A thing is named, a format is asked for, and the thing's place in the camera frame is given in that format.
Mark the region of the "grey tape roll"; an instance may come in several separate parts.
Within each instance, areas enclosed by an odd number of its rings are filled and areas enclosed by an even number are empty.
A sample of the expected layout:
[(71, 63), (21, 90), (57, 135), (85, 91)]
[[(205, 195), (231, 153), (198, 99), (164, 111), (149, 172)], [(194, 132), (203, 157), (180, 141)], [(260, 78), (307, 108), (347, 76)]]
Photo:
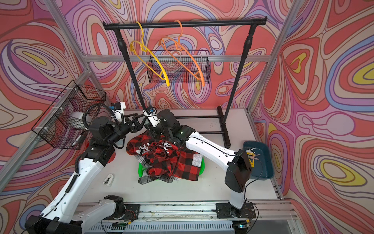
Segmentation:
[(70, 119), (78, 123), (83, 123), (83, 114), (83, 112), (73, 112), (70, 114)]

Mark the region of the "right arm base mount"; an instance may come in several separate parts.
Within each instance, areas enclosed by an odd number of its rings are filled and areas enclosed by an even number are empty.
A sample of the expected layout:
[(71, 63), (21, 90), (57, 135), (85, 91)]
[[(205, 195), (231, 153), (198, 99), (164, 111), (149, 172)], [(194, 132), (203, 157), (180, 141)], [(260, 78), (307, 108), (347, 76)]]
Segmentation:
[(253, 203), (245, 202), (243, 207), (238, 209), (228, 203), (216, 203), (213, 211), (217, 214), (219, 219), (228, 218), (247, 218), (249, 220), (256, 217), (256, 210)]

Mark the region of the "black clothes rack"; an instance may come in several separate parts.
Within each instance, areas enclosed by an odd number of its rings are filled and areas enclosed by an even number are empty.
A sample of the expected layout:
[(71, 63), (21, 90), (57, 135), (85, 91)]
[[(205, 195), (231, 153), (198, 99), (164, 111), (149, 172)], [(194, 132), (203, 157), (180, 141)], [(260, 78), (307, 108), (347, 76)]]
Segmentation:
[(147, 52), (150, 56), (149, 61), (143, 62), (147, 67), (148, 77), (150, 82), (154, 82), (155, 78), (160, 78), (164, 81), (167, 86), (171, 83), (192, 83), (197, 82), (201, 86), (206, 86), (210, 79), (210, 62), (209, 52), (207, 50), (190, 50), (186, 49), (181, 43), (181, 33), (175, 40), (169, 36), (162, 37), (158, 45), (162, 47), (162, 53), (156, 55), (153, 50), (150, 50), (144, 44), (144, 37), (141, 37), (140, 41), (132, 41), (130, 44), (126, 44), (121, 34), (122, 30), (126, 29), (140, 29), (142, 32), (145, 29), (161, 29), (161, 28), (176, 28), (184, 29), (185, 27), (208, 27), (208, 26), (238, 26), (248, 25), (249, 32), (245, 39), (243, 51), (238, 66), (238, 71), (233, 82), (229, 101), (226, 110), (224, 111), (221, 106), (217, 107), (216, 118), (219, 119), (221, 130), (218, 134), (222, 135), (224, 146), (231, 147), (231, 142), (226, 126), (226, 120), (230, 108), (233, 103), (233, 99), (239, 84), (239, 80), (243, 71), (244, 63), (248, 57), (248, 53), (252, 47), (253, 37), (258, 26), (264, 26), (267, 23), (268, 18), (255, 18), (255, 19), (238, 19), (238, 20), (213, 20), (213, 21), (184, 21), (181, 22), (176, 20), (174, 22), (149, 22), (141, 24), (129, 23), (103, 23), (103, 27), (106, 31), (113, 31), (115, 33), (117, 44), (122, 53), (123, 59), (128, 67), (130, 77), (134, 84), (137, 96), (139, 98), (141, 107), (143, 110), (146, 109), (146, 104), (143, 99), (142, 92), (140, 90), (139, 83), (135, 77), (135, 73), (131, 64), (129, 53), (133, 53), (137, 58), (140, 57), (136, 52), (136, 47), (139, 46), (141, 51)]

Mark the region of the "red plastic cup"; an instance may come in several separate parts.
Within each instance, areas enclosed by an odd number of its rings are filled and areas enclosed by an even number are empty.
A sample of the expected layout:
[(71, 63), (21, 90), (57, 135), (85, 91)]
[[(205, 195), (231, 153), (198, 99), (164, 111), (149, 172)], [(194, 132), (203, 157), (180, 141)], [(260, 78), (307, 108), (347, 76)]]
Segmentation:
[(93, 162), (99, 162), (106, 166), (108, 162), (114, 159), (114, 155), (115, 148), (113, 145), (99, 145), (91, 142), (83, 153), (82, 159), (92, 159)]

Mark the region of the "grey plaid long-sleeve shirt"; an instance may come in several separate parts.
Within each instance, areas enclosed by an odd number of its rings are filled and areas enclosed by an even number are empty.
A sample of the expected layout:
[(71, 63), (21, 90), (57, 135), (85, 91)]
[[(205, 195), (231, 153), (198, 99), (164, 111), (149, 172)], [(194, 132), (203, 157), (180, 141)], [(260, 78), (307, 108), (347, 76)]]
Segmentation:
[(145, 185), (156, 180), (166, 183), (173, 183), (180, 180), (180, 178), (173, 174), (176, 169), (177, 161), (167, 154), (148, 152), (143, 155), (136, 154), (135, 157), (139, 165), (142, 166), (140, 170), (142, 176), (138, 179), (139, 184)]

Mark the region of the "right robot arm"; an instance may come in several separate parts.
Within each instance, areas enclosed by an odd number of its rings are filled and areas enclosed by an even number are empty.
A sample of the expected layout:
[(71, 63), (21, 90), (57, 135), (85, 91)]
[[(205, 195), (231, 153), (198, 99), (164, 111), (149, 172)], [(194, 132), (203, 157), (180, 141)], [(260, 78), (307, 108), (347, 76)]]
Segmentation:
[(237, 210), (245, 202), (245, 186), (250, 179), (252, 166), (246, 151), (233, 151), (202, 136), (195, 129), (181, 125), (169, 110), (157, 112), (152, 106), (143, 111), (147, 129), (154, 138), (165, 137), (167, 141), (195, 151), (220, 166), (225, 172), (225, 184), (231, 190), (229, 204)]

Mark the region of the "black marker in basket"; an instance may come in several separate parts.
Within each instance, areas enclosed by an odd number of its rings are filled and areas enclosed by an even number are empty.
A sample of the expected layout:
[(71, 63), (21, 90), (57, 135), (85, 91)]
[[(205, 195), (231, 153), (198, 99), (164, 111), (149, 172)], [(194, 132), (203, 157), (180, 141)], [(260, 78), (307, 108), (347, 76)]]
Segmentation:
[(74, 147), (76, 144), (80, 143), (80, 138), (82, 137), (82, 135), (79, 135), (72, 143), (72, 147)]

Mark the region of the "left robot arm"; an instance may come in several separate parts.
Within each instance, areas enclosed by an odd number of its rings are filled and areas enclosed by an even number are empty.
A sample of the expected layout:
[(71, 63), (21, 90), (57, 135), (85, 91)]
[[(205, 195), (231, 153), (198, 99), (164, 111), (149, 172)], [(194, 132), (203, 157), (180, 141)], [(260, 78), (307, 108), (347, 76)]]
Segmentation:
[[(86, 118), (90, 111), (103, 106), (112, 115), (97, 117), (90, 123)], [(107, 217), (124, 219), (126, 206), (123, 198), (114, 195), (106, 196), (101, 202), (75, 215), (81, 199), (99, 172), (107, 165), (115, 152), (118, 141), (123, 141), (128, 133), (142, 129), (139, 115), (133, 119), (124, 115), (126, 104), (115, 102), (112, 106), (94, 104), (83, 113), (85, 128), (92, 134), (89, 147), (75, 161), (75, 171), (53, 201), (40, 215), (30, 216), (25, 223), (25, 230), (30, 234), (83, 234)]]

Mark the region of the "green plastic basket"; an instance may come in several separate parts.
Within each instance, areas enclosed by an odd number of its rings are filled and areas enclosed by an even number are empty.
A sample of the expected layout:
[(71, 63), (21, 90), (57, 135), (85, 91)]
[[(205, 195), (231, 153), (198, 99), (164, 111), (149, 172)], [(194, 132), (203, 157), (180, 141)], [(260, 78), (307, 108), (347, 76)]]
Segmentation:
[[(142, 176), (140, 171), (142, 166), (138, 166), (138, 176)], [(174, 175), (180, 179), (197, 181), (199, 176), (205, 170), (205, 162), (203, 159), (198, 159), (197, 162), (194, 162), (192, 159), (179, 159), (176, 163), (176, 169)]]

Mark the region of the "dark teal bin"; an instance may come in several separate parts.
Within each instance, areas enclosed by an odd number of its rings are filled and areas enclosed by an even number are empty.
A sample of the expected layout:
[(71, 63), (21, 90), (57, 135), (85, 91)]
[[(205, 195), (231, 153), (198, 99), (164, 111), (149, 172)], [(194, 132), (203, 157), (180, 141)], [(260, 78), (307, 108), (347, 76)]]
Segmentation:
[(252, 169), (251, 179), (268, 180), (274, 177), (274, 168), (268, 146), (258, 141), (245, 141), (244, 150), (251, 150), (256, 158)]

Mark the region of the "red plaid long-sleeve shirt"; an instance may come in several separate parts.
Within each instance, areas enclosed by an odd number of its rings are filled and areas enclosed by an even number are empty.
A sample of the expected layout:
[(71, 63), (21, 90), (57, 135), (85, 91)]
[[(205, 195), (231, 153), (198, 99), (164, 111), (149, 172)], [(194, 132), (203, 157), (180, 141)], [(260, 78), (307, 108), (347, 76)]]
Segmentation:
[(172, 183), (179, 179), (198, 181), (203, 156), (184, 146), (176, 146), (165, 136), (153, 139), (148, 131), (129, 140), (126, 152), (136, 157), (142, 175), (141, 185), (160, 180)]

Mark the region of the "white clothespin on table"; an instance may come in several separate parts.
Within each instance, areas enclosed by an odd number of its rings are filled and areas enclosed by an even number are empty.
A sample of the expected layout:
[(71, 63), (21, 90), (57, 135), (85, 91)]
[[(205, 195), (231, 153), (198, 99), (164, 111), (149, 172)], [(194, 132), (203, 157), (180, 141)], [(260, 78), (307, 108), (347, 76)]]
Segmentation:
[(114, 175), (113, 174), (109, 174), (103, 181), (103, 184), (106, 185), (106, 186), (112, 186), (113, 184), (113, 181), (114, 181)]

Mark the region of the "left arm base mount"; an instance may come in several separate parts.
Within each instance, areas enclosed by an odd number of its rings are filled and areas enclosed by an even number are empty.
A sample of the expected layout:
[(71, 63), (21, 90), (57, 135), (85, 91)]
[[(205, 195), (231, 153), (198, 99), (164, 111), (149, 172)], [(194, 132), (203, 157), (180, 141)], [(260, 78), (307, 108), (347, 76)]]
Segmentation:
[(124, 204), (117, 205), (114, 214), (111, 216), (117, 220), (137, 220), (140, 213), (140, 204)]

